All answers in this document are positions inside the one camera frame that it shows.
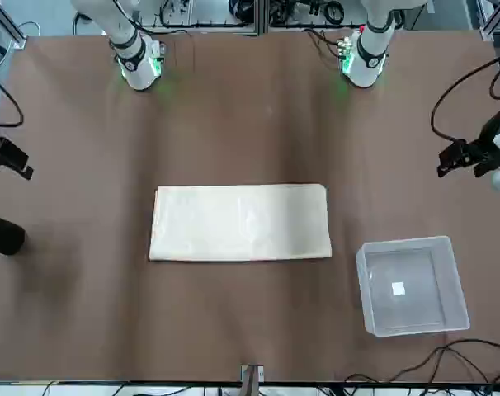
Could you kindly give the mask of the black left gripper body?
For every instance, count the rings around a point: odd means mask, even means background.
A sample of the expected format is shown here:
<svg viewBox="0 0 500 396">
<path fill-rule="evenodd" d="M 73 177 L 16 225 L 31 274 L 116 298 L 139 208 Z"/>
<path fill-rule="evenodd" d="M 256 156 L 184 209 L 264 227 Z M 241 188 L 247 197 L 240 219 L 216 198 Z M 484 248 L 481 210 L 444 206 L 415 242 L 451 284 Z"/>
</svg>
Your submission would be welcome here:
<svg viewBox="0 0 500 396">
<path fill-rule="evenodd" d="M 466 165 L 486 163 L 491 166 L 500 166 L 500 150 L 493 143 L 499 129 L 500 117 L 492 117 L 483 125 L 479 136 L 468 144 Z"/>
</svg>

